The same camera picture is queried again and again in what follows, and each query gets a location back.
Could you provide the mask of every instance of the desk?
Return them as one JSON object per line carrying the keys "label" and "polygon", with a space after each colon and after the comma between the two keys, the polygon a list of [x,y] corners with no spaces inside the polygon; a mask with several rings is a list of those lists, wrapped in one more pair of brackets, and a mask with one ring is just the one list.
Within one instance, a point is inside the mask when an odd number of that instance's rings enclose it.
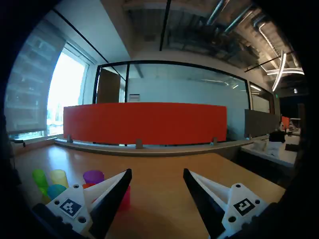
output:
{"label": "desk", "polygon": [[188,168],[230,187],[241,182],[266,202],[277,202],[285,190],[214,153],[179,157],[120,157],[87,153],[56,145],[16,157],[22,190],[29,203],[41,194],[32,180],[32,171],[63,169],[69,185],[83,182],[82,174],[99,169],[112,177],[131,168],[131,208],[118,212],[107,238],[207,238],[208,233],[183,180]]}
{"label": "desk", "polygon": [[279,156],[278,157],[267,154],[264,151],[258,151],[258,150],[252,149],[253,144],[242,146],[241,150],[246,152],[246,153],[250,153],[252,155],[258,156],[262,159],[267,159],[267,160],[272,161],[274,163],[291,168],[295,164],[297,152],[287,151],[287,150],[285,150],[285,147],[286,147],[286,144],[298,145],[299,144],[299,136],[285,135],[285,140],[286,140],[286,142],[284,142],[279,149]]}

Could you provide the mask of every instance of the curved light fixture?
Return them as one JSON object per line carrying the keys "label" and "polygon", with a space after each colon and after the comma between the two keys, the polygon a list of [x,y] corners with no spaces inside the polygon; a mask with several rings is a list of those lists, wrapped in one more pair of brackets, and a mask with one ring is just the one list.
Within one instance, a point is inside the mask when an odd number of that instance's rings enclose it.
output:
{"label": "curved light fixture", "polygon": [[[267,75],[278,74],[278,72],[279,72],[279,69],[266,71]],[[294,73],[294,74],[303,74],[303,75],[305,74],[302,71],[302,68],[285,68],[282,73],[283,74]]]}
{"label": "curved light fixture", "polygon": [[[303,75],[305,74],[302,71],[283,71],[282,73],[283,74],[294,73],[294,74],[303,74]],[[278,72],[267,73],[267,75],[272,75],[272,74],[278,74]]]}
{"label": "curved light fixture", "polygon": [[282,77],[282,72],[284,70],[284,66],[285,66],[285,63],[286,63],[286,57],[287,57],[287,54],[284,53],[282,51],[282,57],[280,58],[280,66],[279,66],[279,71],[278,71],[278,74],[276,76],[276,80],[275,80],[275,83],[272,87],[272,91],[275,91],[275,89],[277,88],[277,85]]}

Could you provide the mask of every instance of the red divider panel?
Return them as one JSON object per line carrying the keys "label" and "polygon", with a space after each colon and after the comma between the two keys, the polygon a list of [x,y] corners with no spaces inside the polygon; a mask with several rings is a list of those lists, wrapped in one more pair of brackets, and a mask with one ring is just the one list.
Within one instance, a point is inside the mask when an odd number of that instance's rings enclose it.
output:
{"label": "red divider panel", "polygon": [[285,129],[289,128],[289,118],[282,116],[282,123],[284,124]]}
{"label": "red divider panel", "polygon": [[226,107],[183,103],[106,103],[65,107],[64,138],[98,143],[177,145],[226,140]]}

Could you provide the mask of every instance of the plastic cup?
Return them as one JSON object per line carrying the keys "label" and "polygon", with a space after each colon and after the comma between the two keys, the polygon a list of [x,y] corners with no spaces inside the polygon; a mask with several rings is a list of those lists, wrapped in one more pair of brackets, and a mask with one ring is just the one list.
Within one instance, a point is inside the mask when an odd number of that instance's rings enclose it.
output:
{"label": "plastic cup", "polygon": [[67,182],[67,174],[65,171],[61,169],[55,169],[50,172],[50,177],[53,184],[59,184],[66,188],[69,187],[69,184]]}
{"label": "plastic cup", "polygon": [[47,194],[51,198],[51,200],[53,200],[66,189],[67,189],[66,187],[59,185],[59,184],[51,185],[47,189]]}
{"label": "plastic cup", "polygon": [[126,211],[131,207],[131,186],[129,185],[121,201],[118,211]]}
{"label": "plastic cup", "polygon": [[49,185],[47,184],[47,178],[44,171],[42,169],[35,169],[32,172],[32,177],[42,194],[47,196],[47,189]]}
{"label": "plastic cup", "polygon": [[90,170],[83,174],[85,183],[98,184],[104,181],[104,173],[99,170]]}

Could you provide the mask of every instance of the exposed ceiling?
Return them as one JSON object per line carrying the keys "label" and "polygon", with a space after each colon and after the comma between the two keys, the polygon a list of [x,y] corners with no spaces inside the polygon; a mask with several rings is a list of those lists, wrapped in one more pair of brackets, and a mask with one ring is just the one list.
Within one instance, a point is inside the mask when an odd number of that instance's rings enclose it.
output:
{"label": "exposed ceiling", "polygon": [[[159,43],[166,2],[124,2],[136,37]],[[282,51],[293,51],[276,25],[250,0],[172,0],[163,48],[209,55],[245,70],[279,56],[263,65],[270,86],[276,75],[267,76],[266,71],[279,69]],[[287,55],[284,68],[302,71],[294,54]]]}

